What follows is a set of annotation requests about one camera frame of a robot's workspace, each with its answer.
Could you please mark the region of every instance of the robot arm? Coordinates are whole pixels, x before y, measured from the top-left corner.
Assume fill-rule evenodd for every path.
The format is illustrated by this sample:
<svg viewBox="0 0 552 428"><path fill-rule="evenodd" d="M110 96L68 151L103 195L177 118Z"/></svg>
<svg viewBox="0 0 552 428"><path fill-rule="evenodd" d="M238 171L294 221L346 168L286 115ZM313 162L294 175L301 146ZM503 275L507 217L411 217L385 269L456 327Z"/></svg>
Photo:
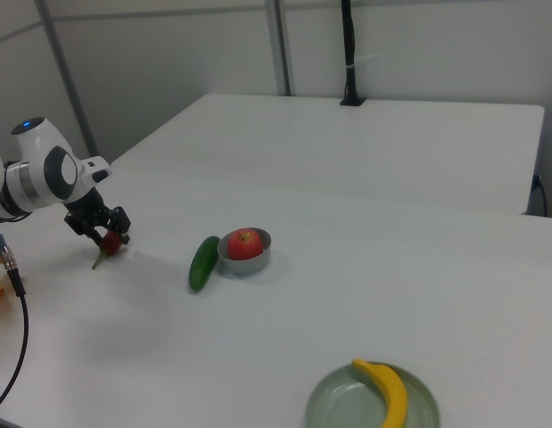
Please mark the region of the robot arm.
<svg viewBox="0 0 552 428"><path fill-rule="evenodd" d="M12 135L21 148L22 159L5 167L0 160L0 222L24 218L39 208L63 203L65 222L78 235L99 244L95 230L101 226L128 243L130 221L121 207L110 210L95 186L111 174L100 156L80 160L60 131L44 118L25 120Z"/></svg>

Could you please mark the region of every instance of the cable connector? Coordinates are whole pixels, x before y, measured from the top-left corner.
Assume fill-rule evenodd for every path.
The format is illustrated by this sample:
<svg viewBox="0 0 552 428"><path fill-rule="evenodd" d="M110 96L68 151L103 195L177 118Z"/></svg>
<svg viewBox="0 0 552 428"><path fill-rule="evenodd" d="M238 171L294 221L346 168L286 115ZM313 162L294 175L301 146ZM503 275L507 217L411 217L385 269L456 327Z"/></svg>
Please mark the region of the cable connector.
<svg viewBox="0 0 552 428"><path fill-rule="evenodd" d="M2 234L0 234L0 259L2 259L6 273L10 277L12 287L14 287L14 291L16 292L16 297L26 294L26 290L24 290L24 285L20 278L20 272L18 271L18 263Z"/></svg>

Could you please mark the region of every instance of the black cable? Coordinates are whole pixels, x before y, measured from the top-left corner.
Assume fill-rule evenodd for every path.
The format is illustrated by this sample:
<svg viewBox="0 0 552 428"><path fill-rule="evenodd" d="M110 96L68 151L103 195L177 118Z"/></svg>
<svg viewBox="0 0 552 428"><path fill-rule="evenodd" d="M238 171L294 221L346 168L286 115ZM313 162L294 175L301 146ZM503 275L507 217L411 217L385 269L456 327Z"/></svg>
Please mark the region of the black cable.
<svg viewBox="0 0 552 428"><path fill-rule="evenodd" d="M26 298L24 297L24 294L26 293L24 291L24 286L22 284L20 273L18 271L18 268L16 267L16 260L14 259L12 252L6 245L6 242L4 241L4 237L2 234L0 234L0 253L2 260L4 261L4 266L6 267L6 272L8 273L8 276L10 277L10 280L12 281L12 286L14 287L14 291L16 291L16 296L20 297L20 302L22 305L22 315L24 316L24 336L22 339L22 348L20 350L20 356L18 357L18 363L16 363L16 368L14 368L14 373L12 374L12 377L10 378L10 382L6 385L6 388L4 389L4 392L0 396L0 405L12 389L14 382L16 382L16 378L18 377L18 374L20 373L20 370L22 368L22 363L24 362L24 357L26 356L26 348L28 347L28 334L29 334L29 318L28 318L28 305L26 304Z"/></svg>
<svg viewBox="0 0 552 428"><path fill-rule="evenodd" d="M541 194L543 195L543 217L547 217L547 197L545 196L545 188L541 183L539 188L541 189Z"/></svg>
<svg viewBox="0 0 552 428"><path fill-rule="evenodd" d="M12 374L12 377L10 378L10 382L6 385L6 388L4 389L4 392L0 396L0 405L12 389L14 382L16 382L16 378L18 377L18 374L20 373L20 370L22 368L22 363L24 362L24 357L26 356L26 348L28 347L28 333L29 333L29 320L28 320L28 306L26 305L26 298L22 294L20 297L20 302L22 304L22 313L24 314L24 338L22 339L22 349L20 351L20 356L18 357L18 363L16 364L16 368L14 369L14 373Z"/></svg>
<svg viewBox="0 0 552 428"><path fill-rule="evenodd" d="M541 196L543 197L543 217L547 217L547 196L545 196L545 187L541 182L541 176L535 174L533 176L533 180L531 181L531 191L533 192L537 188L541 190Z"/></svg>

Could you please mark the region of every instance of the black pole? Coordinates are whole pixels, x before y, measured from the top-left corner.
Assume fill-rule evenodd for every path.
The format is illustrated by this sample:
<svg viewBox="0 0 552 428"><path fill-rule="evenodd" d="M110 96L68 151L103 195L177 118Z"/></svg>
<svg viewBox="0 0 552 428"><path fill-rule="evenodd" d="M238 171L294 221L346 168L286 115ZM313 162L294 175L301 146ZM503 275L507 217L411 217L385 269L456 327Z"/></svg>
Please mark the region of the black pole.
<svg viewBox="0 0 552 428"><path fill-rule="evenodd" d="M341 105L359 107L365 98L357 95L357 83L355 81L355 27L350 16L350 0L341 0L341 12L343 17L343 41L345 42L345 67L347 70L347 85L345 97Z"/></svg>

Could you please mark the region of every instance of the white wall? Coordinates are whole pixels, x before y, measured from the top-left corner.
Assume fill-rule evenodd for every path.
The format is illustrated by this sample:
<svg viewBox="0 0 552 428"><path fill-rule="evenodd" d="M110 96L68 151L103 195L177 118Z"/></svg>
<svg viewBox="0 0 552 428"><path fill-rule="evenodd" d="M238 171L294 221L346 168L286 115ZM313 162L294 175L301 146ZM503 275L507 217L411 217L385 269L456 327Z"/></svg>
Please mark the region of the white wall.
<svg viewBox="0 0 552 428"><path fill-rule="evenodd" d="M333 3L337 6L318 0L285 2L296 95L342 97L342 19L339 1ZM352 10L356 56L378 55L358 62L359 94L544 106L537 170L552 213L552 0L379 3L387 5Z"/></svg>
<svg viewBox="0 0 552 428"><path fill-rule="evenodd" d="M48 5L109 161L204 94L278 94L263 0Z"/></svg>
<svg viewBox="0 0 552 428"><path fill-rule="evenodd" d="M15 161L20 151L10 132L20 121L49 118L77 156L87 149L34 2L0 0L0 155Z"/></svg>

